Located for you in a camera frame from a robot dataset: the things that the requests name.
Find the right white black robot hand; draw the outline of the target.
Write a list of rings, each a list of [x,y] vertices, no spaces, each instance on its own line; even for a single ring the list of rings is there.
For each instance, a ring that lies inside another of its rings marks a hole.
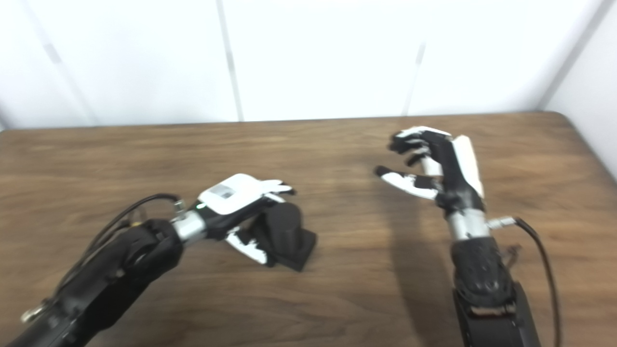
[[[464,210],[485,212],[484,187],[469,137],[453,137],[431,127],[411,127],[391,137],[389,150],[412,152],[406,165],[420,163],[423,175],[376,166],[375,175],[393,187],[419,198],[434,200],[445,215]]]

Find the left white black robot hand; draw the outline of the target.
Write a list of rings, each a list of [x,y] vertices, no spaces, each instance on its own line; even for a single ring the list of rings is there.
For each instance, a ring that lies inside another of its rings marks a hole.
[[[284,203],[281,195],[295,195],[282,180],[259,180],[238,173],[203,191],[192,211],[205,223],[205,238],[227,244],[261,265],[268,266],[267,251],[249,231],[249,225],[269,207]]]

